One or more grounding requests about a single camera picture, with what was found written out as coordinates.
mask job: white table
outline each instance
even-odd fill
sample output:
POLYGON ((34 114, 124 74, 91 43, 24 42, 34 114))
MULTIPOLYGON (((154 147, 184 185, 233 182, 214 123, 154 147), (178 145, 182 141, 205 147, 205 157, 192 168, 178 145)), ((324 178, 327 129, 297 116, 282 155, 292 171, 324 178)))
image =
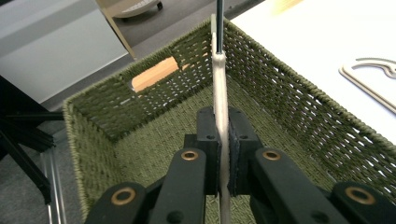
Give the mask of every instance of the white table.
MULTIPOLYGON (((275 2, 267 0, 232 22, 396 145, 396 115, 338 73, 357 58, 396 61, 396 3, 304 0, 274 15, 275 2)), ((379 91, 396 96, 396 79, 378 68, 357 71, 379 91)))

